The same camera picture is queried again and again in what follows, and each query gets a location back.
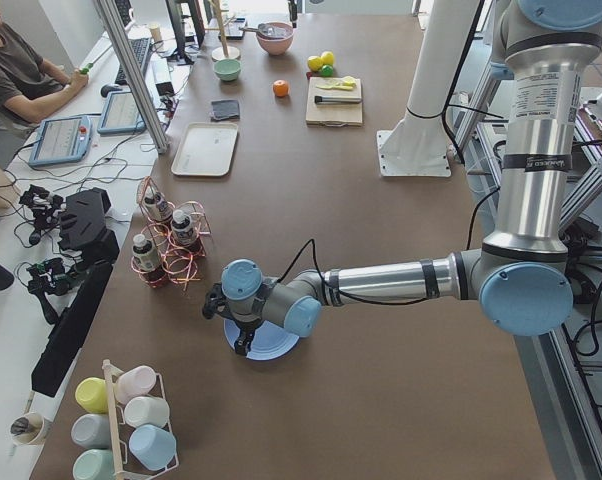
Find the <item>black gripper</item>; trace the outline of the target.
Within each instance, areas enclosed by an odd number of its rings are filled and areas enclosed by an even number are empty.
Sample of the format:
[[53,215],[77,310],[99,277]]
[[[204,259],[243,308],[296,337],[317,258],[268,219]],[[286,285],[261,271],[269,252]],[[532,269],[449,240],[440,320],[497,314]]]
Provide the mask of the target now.
[[212,319],[215,315],[232,321],[239,328],[239,335],[234,342],[237,355],[248,354],[252,348],[256,330],[263,324],[263,320],[253,313],[237,313],[230,308],[230,300],[222,292],[222,285],[214,283],[206,293],[202,307],[202,315]]

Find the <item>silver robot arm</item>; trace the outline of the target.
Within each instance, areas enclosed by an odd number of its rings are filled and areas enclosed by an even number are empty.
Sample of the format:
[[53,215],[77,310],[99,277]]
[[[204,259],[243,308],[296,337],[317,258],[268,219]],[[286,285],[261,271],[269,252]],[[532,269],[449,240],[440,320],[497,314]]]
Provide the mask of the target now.
[[557,328],[573,309],[561,207],[582,75],[601,50],[602,1],[497,2],[488,66],[512,76],[513,97],[497,219],[481,246],[441,259],[277,278],[240,259],[207,293],[203,315],[238,327],[239,355],[250,352],[265,322],[306,337],[323,307],[349,302],[395,306],[451,296],[477,301],[489,320],[514,335]]

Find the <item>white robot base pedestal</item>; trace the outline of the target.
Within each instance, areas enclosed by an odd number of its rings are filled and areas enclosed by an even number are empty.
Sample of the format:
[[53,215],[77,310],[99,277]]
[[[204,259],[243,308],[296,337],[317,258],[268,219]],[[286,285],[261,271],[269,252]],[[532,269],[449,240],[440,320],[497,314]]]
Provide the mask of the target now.
[[435,1],[419,53],[403,119],[377,132],[384,177],[448,177],[451,143],[443,127],[444,109],[454,90],[465,46],[474,37],[483,3]]

